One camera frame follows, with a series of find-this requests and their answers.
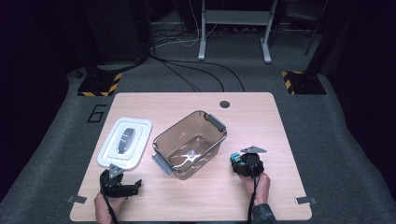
black curtain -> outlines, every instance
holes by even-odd
[[[339,63],[328,76],[346,125],[396,199],[396,4],[358,1]]]
[[[86,63],[104,64],[80,0],[24,3],[64,71],[71,72]]]
[[[39,146],[68,91],[66,72],[22,0],[0,7],[0,200]]]

yellow black hazard tape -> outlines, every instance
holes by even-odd
[[[114,77],[114,80],[111,83],[111,85],[105,90],[102,90],[102,91],[79,91],[78,96],[111,96],[114,93],[114,91],[116,90],[116,88],[118,87],[121,77],[122,77],[122,73],[117,74]]]
[[[282,77],[283,80],[285,81],[286,89],[288,89],[289,94],[295,94],[295,91],[293,89],[293,86],[291,85],[291,80],[289,79],[290,74],[298,74],[298,75],[303,75],[304,72],[287,72],[287,71],[282,71]]]

printed number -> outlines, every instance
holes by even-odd
[[[92,110],[92,113],[90,114],[90,117],[88,118],[87,123],[100,123],[100,121],[102,120],[102,116],[105,114],[105,112],[96,111],[96,108],[101,106],[106,106],[106,105],[95,105],[95,107]]]

gray carpet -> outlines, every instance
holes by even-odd
[[[267,91],[275,96],[305,191],[318,200],[312,205],[312,218],[299,223],[395,223],[395,202],[381,174],[348,131],[327,78],[319,75],[326,95],[289,95],[286,90],[281,71],[304,70],[318,38],[310,54],[304,56],[309,40],[306,36],[279,33],[270,48],[273,63],[265,64],[260,37],[247,33],[209,40],[205,62],[232,69],[246,91]],[[197,62],[198,48],[198,44],[164,45],[157,48],[157,56]],[[212,73],[225,91],[242,91],[235,76],[222,67],[201,63],[183,65]],[[172,68],[200,91],[221,91],[220,84],[209,74]],[[56,119],[0,204],[0,223],[72,223],[69,214],[73,204],[66,199],[78,193],[114,95],[77,96],[82,78],[71,73],[68,80],[69,92]],[[149,58],[123,73],[116,89],[116,93],[151,91],[183,92],[193,88],[163,64]],[[104,117],[98,123],[88,123],[96,105],[100,105],[97,110],[104,112]]]

container handle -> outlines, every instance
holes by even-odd
[[[211,114],[206,115],[205,119],[215,125],[215,127],[218,128],[219,132],[223,132],[226,129],[225,125]]]
[[[160,154],[155,154],[151,158],[157,163],[157,165],[168,175],[172,174],[172,168],[169,167],[168,163],[163,159]]]

